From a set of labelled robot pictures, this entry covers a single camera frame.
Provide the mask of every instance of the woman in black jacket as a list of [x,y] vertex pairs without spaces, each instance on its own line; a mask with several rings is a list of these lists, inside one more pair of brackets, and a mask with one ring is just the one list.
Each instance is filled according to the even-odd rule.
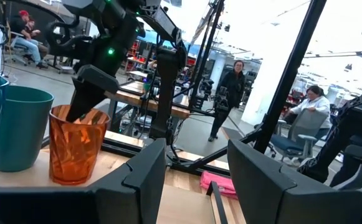
[[244,63],[241,60],[237,60],[233,65],[233,70],[225,75],[219,84],[218,90],[223,86],[227,88],[227,111],[216,111],[214,122],[211,128],[211,134],[208,141],[217,139],[217,133],[222,126],[232,108],[239,108],[244,91],[245,78],[243,75]]

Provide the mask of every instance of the woman in white shirt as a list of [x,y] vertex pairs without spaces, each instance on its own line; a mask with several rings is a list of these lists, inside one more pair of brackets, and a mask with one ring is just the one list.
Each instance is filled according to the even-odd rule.
[[[330,102],[325,97],[323,89],[319,86],[311,86],[307,89],[307,99],[302,101],[298,106],[290,109],[288,112],[293,114],[301,113],[305,108],[308,108],[310,111],[319,111],[322,113],[326,113],[328,117],[322,123],[317,135],[314,137],[319,141],[323,136],[326,136],[331,128],[330,122]],[[299,166],[302,162],[302,159],[292,159],[292,165]]]

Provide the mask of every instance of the person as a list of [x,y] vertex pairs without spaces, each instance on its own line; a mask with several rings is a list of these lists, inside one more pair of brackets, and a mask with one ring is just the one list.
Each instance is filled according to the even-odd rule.
[[[29,33],[31,37],[35,37],[41,33],[40,30],[34,29],[35,25],[36,25],[35,20],[31,16],[29,16],[29,22],[26,24],[26,32]],[[40,44],[38,41],[36,41],[34,39],[31,39],[29,41],[38,47],[38,51],[39,51],[41,60],[44,59],[44,57],[48,54],[48,48],[43,46],[42,44]]]
[[215,112],[214,122],[212,124],[210,137],[208,139],[209,142],[212,142],[214,139],[217,139],[217,133],[219,128],[225,122],[229,113],[233,108],[239,108],[239,104],[242,99],[243,91],[244,91],[244,83],[245,77],[243,75],[244,62],[241,60],[235,61],[233,65],[233,70],[225,75],[224,79],[219,84],[220,87],[227,88],[227,102],[228,102],[228,110],[225,112],[219,113]]
[[[323,136],[326,136],[331,128],[330,122],[330,102],[325,97],[323,89],[317,85],[313,85],[307,89],[306,99],[302,101],[298,106],[290,109],[288,114],[299,114],[304,109],[308,108],[309,111],[319,111],[328,115],[326,120],[322,123],[320,129],[318,130],[317,134],[314,136],[317,141],[313,144],[315,145],[319,139]],[[303,159],[293,158],[291,163],[288,163],[291,166],[299,166]]]
[[15,15],[10,22],[11,31],[18,34],[22,34],[21,38],[16,39],[16,44],[23,45],[27,47],[28,51],[32,55],[34,62],[38,68],[47,68],[46,65],[43,65],[41,62],[41,57],[39,55],[38,46],[31,39],[31,35],[26,32],[26,24],[29,22],[29,13],[25,10],[19,11],[18,15]]

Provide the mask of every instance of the orange cup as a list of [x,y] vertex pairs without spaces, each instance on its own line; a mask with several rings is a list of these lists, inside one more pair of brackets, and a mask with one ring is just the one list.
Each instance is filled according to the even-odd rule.
[[60,105],[50,111],[49,177],[58,184],[77,185],[92,175],[110,118],[92,109],[70,123],[65,120],[69,110],[70,105]]

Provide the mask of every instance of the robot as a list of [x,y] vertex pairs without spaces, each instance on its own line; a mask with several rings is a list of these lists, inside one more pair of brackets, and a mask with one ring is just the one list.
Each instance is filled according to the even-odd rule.
[[[169,128],[171,103],[176,77],[186,64],[187,50],[181,38],[181,30],[160,7],[161,0],[63,0],[63,6],[75,15],[71,24],[53,22],[48,25],[46,39],[56,55],[79,59],[74,65],[77,74],[73,78],[75,93],[67,121],[73,122],[88,113],[105,98],[111,98],[120,88],[115,74],[126,58],[128,49],[137,36],[144,36],[146,21],[157,31],[157,71],[161,77],[157,118],[152,122],[150,138],[166,138],[171,144],[173,132]],[[100,35],[70,37],[69,29],[78,25],[79,17],[93,21]],[[53,34],[56,27],[64,28],[65,35]],[[164,40],[175,50],[162,47]]]
[[320,153],[298,168],[298,171],[321,183],[328,177],[328,166],[349,145],[349,139],[362,133],[362,95],[348,101],[333,121],[326,144]]

